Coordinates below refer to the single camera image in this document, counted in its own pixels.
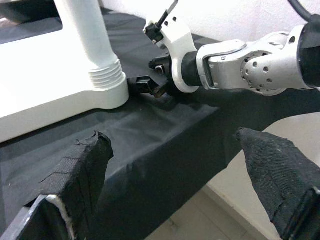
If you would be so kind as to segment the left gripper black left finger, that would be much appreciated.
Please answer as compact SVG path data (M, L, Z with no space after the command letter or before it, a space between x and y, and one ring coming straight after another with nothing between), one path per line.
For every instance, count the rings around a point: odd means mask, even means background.
M105 182L111 140L96 131L71 145L58 164L35 186L26 201L45 199L23 231L23 240L88 240Z

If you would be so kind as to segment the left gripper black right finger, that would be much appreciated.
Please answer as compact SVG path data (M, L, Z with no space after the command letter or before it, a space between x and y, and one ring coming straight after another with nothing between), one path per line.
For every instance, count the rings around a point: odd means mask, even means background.
M293 142L239 128L252 186L282 240L320 240L320 167Z

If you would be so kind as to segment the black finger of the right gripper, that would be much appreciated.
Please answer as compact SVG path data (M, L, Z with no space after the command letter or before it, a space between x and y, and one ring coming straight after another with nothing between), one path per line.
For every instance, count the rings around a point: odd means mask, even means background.
M131 95L150 94L160 98L167 92L168 82L156 83L150 76L138 76L127 79L128 90Z

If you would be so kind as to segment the white plastic table leg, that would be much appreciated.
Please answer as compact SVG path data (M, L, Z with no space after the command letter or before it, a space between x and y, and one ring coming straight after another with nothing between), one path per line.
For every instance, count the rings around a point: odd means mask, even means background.
M114 53L98 0L54 0L63 31L76 41L80 60L93 87L123 85L126 74Z

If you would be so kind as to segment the white plastic children table top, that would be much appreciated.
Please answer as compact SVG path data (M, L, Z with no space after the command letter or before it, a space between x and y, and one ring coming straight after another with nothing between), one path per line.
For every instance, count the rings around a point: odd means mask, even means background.
M0 45L0 143L128 98L121 63L90 71L64 29Z

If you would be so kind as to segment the black tablecloth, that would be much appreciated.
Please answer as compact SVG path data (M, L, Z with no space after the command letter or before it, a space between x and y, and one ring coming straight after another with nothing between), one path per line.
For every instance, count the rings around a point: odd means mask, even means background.
M103 16L104 24L134 26L138 19L120 14ZM157 84L164 75L149 62L167 56L144 34L122 38L128 47L141 44L135 56L118 56L128 78L149 76ZM143 239L223 170L229 157L222 152L227 130L263 127L293 113L311 113L320 93L287 89L264 96L249 90L174 91L161 97L131 95L114 109L91 109L0 143L0 240L24 240L24 229L45 196L27 206L37 183L70 146L94 132L111 141L104 184L87 240Z

